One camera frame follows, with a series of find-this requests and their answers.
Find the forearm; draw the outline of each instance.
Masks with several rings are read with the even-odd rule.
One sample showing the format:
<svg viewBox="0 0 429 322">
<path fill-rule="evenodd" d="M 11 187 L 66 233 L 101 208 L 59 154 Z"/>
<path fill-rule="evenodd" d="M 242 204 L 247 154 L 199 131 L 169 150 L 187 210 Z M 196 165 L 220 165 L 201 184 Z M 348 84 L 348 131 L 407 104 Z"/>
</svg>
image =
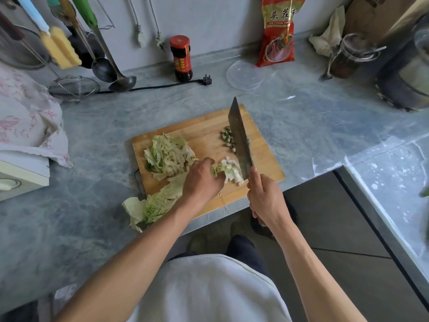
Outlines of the forearm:
<svg viewBox="0 0 429 322">
<path fill-rule="evenodd" d="M 292 222 L 271 230 L 297 285 L 309 322 L 364 322 L 366 319 L 326 270 Z"/>
<path fill-rule="evenodd" d="M 199 207 L 190 200 L 179 200 L 163 218 L 91 277 L 55 321 L 125 321 Z"/>
</svg>

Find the wet countertop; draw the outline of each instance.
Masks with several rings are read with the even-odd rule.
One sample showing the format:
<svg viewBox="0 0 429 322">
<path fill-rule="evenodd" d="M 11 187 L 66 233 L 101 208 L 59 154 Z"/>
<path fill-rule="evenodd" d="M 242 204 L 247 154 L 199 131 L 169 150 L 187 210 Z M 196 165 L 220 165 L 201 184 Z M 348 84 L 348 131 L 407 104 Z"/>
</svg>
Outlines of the wet countertop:
<svg viewBox="0 0 429 322">
<path fill-rule="evenodd" d="M 211 86 L 62 104 L 73 168 L 54 163 L 48 187 L 0 202 L 0 314 L 84 281 L 136 236 L 121 207 L 140 193 L 133 136 L 227 108 L 234 96 L 280 163 L 283 190 L 345 165 L 429 280 L 429 203 L 419 197 L 428 182 L 429 110 L 411 114 L 389 107 L 364 70 L 348 80 L 319 82 L 327 59 L 306 41 L 296 43 L 295 62 L 262 68 L 262 85 L 239 91 L 226 72 L 242 52 L 193 58 L 194 77 L 210 74 Z M 162 64 L 133 74 L 139 87 L 171 83 L 171 72 L 171 64 Z M 246 198 L 238 200 L 195 219 L 185 232 L 247 206 Z"/>
</svg>

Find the chopped cabbage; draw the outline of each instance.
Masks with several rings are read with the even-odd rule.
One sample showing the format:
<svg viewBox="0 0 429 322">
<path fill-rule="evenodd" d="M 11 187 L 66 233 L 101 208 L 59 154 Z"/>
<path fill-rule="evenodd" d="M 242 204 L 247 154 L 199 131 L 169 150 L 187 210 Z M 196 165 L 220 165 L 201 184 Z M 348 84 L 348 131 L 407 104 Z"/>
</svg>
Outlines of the chopped cabbage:
<svg viewBox="0 0 429 322">
<path fill-rule="evenodd" d="M 137 226 L 139 222 L 150 224 L 156 222 L 167 213 L 182 196 L 183 184 L 185 183 L 187 174 L 188 172 L 184 172 L 169 178 L 169 184 L 154 195 L 148 195 L 146 200 L 140 201 L 136 197 L 126 199 L 122 203 L 122 206 L 130 215 L 131 227 L 142 232 L 142 229 Z"/>
<path fill-rule="evenodd" d="M 146 169 L 160 181 L 185 172 L 185 165 L 195 161 L 195 153 L 182 136 L 172 138 L 162 134 L 152 139 L 152 147 L 145 150 Z"/>
<path fill-rule="evenodd" d="M 238 162 L 230 159 L 229 157 L 222 159 L 221 162 L 214 167 L 214 175 L 216 176 L 219 172 L 225 172 L 225 184 L 229 181 L 234 181 L 238 185 L 242 185 L 244 183 Z"/>
</svg>

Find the white wall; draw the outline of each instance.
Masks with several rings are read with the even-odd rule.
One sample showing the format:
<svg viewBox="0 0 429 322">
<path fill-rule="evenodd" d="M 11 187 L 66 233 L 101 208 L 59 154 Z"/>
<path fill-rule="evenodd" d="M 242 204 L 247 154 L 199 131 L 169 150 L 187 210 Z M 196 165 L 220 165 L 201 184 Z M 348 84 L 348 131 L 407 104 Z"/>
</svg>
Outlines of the white wall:
<svg viewBox="0 0 429 322">
<path fill-rule="evenodd" d="M 163 53 L 155 45 L 156 27 L 148 0 L 134 0 L 142 29 L 148 38 L 146 48 L 134 42 L 134 19 L 128 0 L 100 0 L 109 13 L 115 29 L 102 31 L 119 69 L 127 70 L 171 59 L 171 52 Z M 306 0 L 294 17 L 295 33 L 323 28 L 333 10 L 351 0 Z M 36 8 L 51 25 L 67 29 L 50 12 L 46 0 L 33 0 Z M 160 30 L 166 40 L 173 35 L 186 35 L 191 41 L 191 54 L 201 54 L 255 42 L 261 39 L 263 22 L 260 0 L 152 0 Z M 18 24 L 32 26 L 22 10 L 6 11 Z M 92 71 L 73 68 L 60 75 L 74 74 L 92 77 Z M 30 73 L 35 80 L 47 84 L 54 78 L 48 69 Z"/>
</svg>

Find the cleaver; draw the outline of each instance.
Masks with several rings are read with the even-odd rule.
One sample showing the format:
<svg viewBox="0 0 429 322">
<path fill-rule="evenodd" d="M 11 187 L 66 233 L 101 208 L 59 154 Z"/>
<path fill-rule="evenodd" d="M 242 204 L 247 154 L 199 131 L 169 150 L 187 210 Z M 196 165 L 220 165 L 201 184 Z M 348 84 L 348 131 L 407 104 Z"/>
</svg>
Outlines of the cleaver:
<svg viewBox="0 0 429 322">
<path fill-rule="evenodd" d="M 236 154 L 239 159 L 240 169 L 243 179 L 245 180 L 249 178 L 250 168 L 253 166 L 253 161 L 237 97 L 234 97 L 233 104 L 229 110 L 228 121 L 229 126 L 231 127 L 231 134 L 234 139 Z"/>
</svg>

